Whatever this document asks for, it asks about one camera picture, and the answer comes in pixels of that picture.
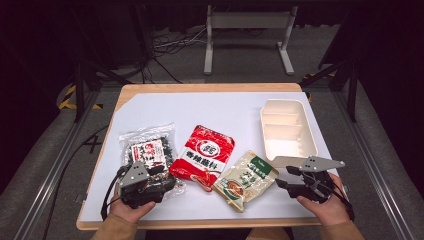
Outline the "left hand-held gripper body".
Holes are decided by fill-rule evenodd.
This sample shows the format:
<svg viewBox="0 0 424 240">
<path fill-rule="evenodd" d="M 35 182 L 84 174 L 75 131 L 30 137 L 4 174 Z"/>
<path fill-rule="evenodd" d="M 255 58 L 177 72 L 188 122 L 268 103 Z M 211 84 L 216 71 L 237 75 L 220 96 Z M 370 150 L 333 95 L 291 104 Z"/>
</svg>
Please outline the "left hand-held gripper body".
<svg viewBox="0 0 424 240">
<path fill-rule="evenodd" d="M 164 187 L 154 179 L 141 162 L 135 162 L 118 183 L 118 194 L 125 205 L 136 209 L 149 202 L 161 203 Z"/>
</svg>

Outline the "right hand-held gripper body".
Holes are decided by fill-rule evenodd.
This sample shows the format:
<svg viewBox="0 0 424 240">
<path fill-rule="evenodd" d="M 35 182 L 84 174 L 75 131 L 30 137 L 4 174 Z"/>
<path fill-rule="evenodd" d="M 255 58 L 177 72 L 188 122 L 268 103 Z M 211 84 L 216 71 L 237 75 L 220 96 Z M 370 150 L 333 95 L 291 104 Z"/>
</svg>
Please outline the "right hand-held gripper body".
<svg viewBox="0 0 424 240">
<path fill-rule="evenodd" d="M 323 203 L 334 192 L 334 182 L 328 171 L 344 167 L 343 161 L 326 159 L 318 156 L 306 158 L 302 163 L 295 165 L 302 172 L 300 176 L 303 185 L 290 184 L 292 190 L 289 192 L 291 198 L 303 196 L 309 200 Z"/>
</svg>

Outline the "clear bag of dark dried food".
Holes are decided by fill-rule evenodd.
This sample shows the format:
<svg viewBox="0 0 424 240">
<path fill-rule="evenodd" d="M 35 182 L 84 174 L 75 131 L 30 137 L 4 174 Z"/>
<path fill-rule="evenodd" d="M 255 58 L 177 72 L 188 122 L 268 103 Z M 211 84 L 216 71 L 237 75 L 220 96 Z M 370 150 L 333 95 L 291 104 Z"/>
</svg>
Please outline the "clear bag of dark dried food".
<svg viewBox="0 0 424 240">
<path fill-rule="evenodd" d="M 168 178 L 176 179 L 175 187 L 164 194 L 162 201 L 185 192 L 186 184 L 169 171 L 171 164 L 177 157 L 173 123 L 128 132 L 121 135 L 119 140 L 122 144 L 124 165 L 130 167 L 135 162 L 141 162 L 146 169 L 164 165 L 164 173 L 152 176 L 154 182 L 158 183 L 162 179 Z"/>
</svg>

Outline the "beige and green seasoning packet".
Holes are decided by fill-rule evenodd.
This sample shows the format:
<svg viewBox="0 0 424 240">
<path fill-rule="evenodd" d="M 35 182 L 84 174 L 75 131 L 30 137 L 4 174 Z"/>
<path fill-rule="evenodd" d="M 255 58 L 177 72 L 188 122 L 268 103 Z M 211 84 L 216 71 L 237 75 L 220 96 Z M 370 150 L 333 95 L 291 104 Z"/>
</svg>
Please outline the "beige and green seasoning packet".
<svg viewBox="0 0 424 240">
<path fill-rule="evenodd" d="M 261 196 L 278 176 L 278 170 L 268 161 L 247 151 L 215 181 L 212 189 L 234 210 L 243 212 L 244 205 Z"/>
</svg>

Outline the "white plastic divided container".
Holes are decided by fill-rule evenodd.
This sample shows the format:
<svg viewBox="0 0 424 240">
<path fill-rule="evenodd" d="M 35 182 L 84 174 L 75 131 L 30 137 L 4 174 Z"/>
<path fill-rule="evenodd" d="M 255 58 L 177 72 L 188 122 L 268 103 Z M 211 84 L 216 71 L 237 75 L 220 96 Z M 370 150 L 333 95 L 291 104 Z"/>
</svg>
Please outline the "white plastic divided container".
<svg viewBox="0 0 424 240">
<path fill-rule="evenodd" d="M 299 100 L 269 99 L 260 110 L 266 158 L 274 167 L 300 166 L 318 155 L 307 111 Z"/>
</svg>

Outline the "red seasoning packet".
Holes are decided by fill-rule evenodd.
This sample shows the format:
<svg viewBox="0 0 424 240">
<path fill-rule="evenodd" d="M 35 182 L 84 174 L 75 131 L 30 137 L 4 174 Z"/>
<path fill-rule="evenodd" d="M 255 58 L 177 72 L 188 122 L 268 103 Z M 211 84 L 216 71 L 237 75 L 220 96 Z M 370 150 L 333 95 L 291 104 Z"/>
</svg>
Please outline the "red seasoning packet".
<svg viewBox="0 0 424 240">
<path fill-rule="evenodd" d="M 234 147 L 232 137 L 197 125 L 169 171 L 173 176 L 193 181 L 206 192 L 211 192 Z"/>
</svg>

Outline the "person's right hand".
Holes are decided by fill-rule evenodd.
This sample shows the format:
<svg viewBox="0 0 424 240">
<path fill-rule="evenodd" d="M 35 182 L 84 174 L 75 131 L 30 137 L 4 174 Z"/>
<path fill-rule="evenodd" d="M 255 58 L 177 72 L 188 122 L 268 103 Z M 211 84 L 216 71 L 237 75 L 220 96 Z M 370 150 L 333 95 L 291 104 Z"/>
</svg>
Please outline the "person's right hand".
<svg viewBox="0 0 424 240">
<path fill-rule="evenodd" d="M 346 206 L 334 194 L 322 204 L 315 203 L 303 196 L 298 196 L 296 200 L 313 213 L 322 226 L 332 226 L 350 221 Z"/>
</svg>

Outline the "person's left hand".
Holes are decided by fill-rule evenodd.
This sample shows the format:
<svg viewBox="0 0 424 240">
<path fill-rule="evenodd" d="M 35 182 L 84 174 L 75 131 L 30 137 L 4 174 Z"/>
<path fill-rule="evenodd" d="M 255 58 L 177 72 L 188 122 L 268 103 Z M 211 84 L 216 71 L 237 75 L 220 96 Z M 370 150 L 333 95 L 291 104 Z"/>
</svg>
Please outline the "person's left hand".
<svg viewBox="0 0 424 240">
<path fill-rule="evenodd" d="M 119 198 L 118 191 L 115 191 L 110 203 L 110 215 L 117 216 L 129 223 L 137 224 L 155 206 L 156 203 L 151 201 L 133 209 L 128 205 L 125 205 Z"/>
</svg>

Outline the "person's leg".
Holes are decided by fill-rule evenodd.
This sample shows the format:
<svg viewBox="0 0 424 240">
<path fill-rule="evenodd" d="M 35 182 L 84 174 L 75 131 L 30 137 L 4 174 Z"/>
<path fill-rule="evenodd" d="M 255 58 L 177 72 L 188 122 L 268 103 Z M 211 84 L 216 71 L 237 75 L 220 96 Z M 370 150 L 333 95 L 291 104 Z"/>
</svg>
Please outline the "person's leg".
<svg viewBox="0 0 424 240">
<path fill-rule="evenodd" d="M 245 240 L 291 240 L 288 233 L 280 227 L 254 228 Z"/>
</svg>

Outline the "white table sheet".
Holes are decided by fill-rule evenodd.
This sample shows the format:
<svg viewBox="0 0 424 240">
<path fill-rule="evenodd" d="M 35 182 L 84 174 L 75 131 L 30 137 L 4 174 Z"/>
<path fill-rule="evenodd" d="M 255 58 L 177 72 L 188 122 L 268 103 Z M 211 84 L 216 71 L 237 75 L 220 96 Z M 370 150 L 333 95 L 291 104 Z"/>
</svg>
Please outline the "white table sheet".
<svg viewBox="0 0 424 240">
<path fill-rule="evenodd" d="M 314 113 L 302 92 L 140 93 L 113 115 L 77 220 L 78 228 L 92 230 L 102 222 L 100 209 L 105 193 L 122 163 L 120 135 L 139 128 L 173 123 L 175 145 L 182 148 L 194 128 L 202 125 L 234 139 L 231 163 L 247 151 L 267 159 L 260 110 L 269 99 L 301 101 L 318 148 L 317 156 L 329 157 Z M 207 193 L 197 184 L 187 182 L 185 193 L 159 203 L 143 218 L 141 225 L 145 229 L 183 229 L 314 225 L 316 222 L 309 211 L 276 185 L 271 185 L 261 196 L 247 203 L 243 212 L 237 212 L 217 193 Z"/>
</svg>

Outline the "yellow and black floor tape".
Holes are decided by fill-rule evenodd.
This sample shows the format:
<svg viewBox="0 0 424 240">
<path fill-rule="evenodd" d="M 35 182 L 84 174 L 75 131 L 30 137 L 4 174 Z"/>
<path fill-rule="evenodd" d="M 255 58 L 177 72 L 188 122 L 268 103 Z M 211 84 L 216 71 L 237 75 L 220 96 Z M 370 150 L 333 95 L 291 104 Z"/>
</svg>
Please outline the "yellow and black floor tape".
<svg viewBox="0 0 424 240">
<path fill-rule="evenodd" d="M 60 109 L 76 109 L 77 104 L 71 102 L 72 96 L 76 93 L 76 85 L 71 84 L 66 90 L 65 95 L 63 96 L 62 101 L 59 104 Z"/>
</svg>

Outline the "grey metal table frame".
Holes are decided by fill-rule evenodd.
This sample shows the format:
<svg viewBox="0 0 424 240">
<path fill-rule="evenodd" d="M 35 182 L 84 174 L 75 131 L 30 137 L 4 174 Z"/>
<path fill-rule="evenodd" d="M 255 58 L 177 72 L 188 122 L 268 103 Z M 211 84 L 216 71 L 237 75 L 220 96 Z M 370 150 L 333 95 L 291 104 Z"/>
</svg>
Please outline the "grey metal table frame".
<svg viewBox="0 0 424 240">
<path fill-rule="evenodd" d="M 213 67 L 213 30 L 214 29 L 283 29 L 284 37 L 276 46 L 285 68 L 286 74 L 294 74 L 287 52 L 288 42 L 294 27 L 298 7 L 280 12 L 216 12 L 212 6 L 207 8 L 206 17 L 206 49 L 204 74 L 210 75 Z"/>
</svg>

